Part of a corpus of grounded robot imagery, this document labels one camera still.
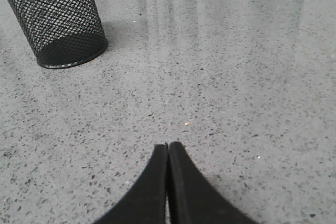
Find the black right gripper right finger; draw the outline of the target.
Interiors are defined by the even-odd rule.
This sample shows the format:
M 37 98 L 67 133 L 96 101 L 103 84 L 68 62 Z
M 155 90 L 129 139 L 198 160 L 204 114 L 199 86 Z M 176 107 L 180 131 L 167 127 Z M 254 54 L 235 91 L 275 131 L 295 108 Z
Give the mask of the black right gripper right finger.
M 171 223 L 255 223 L 215 190 L 180 142 L 169 145 L 167 195 Z

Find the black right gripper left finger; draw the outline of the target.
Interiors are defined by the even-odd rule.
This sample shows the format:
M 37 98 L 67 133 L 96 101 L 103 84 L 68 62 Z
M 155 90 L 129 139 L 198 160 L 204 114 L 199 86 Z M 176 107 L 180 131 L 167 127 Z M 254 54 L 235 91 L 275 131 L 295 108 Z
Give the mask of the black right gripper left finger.
M 134 185 L 95 223 L 165 223 L 167 163 L 167 146 L 156 145 Z

